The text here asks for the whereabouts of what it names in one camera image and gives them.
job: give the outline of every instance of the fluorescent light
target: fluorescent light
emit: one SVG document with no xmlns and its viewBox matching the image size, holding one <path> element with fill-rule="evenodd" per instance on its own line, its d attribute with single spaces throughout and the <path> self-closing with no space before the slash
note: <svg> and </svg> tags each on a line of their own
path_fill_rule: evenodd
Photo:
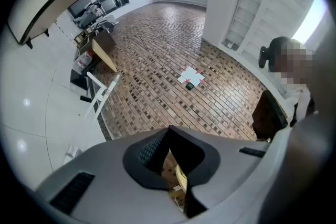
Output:
<svg viewBox="0 0 336 224">
<path fill-rule="evenodd" d="M 313 34 L 315 31 L 316 27 L 319 25 L 326 9 L 327 4 L 325 0 L 314 0 L 308 11 L 308 14 L 292 39 L 305 44 L 311 34 Z"/>
</svg>

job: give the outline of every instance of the glossy white floor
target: glossy white floor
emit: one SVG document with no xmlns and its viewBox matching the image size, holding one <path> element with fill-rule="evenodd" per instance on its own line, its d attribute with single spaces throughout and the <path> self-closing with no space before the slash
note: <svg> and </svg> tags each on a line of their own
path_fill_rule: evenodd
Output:
<svg viewBox="0 0 336 224">
<path fill-rule="evenodd" d="M 69 38 L 79 33 L 70 19 L 64 12 L 49 38 L 32 40 L 33 50 L 19 46 L 7 26 L 0 39 L 1 142 L 31 189 L 62 165 L 71 144 L 86 150 L 105 141 L 93 111 L 83 120 L 89 103 L 79 97 L 86 91 L 69 82 L 76 53 Z"/>
</svg>

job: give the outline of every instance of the brown tiled floor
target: brown tiled floor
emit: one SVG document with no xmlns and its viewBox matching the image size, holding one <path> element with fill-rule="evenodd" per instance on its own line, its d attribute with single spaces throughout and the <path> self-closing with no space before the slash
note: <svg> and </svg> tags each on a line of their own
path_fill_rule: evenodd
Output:
<svg viewBox="0 0 336 224">
<path fill-rule="evenodd" d="M 102 111 L 114 137 L 168 125 L 246 140 L 256 138 L 251 114 L 265 86 L 230 56 L 202 42 L 205 10 L 155 3 L 121 18 L 112 52 L 121 79 Z M 187 66 L 204 85 L 188 91 L 177 79 Z M 104 63 L 96 75 L 109 84 Z"/>
</svg>

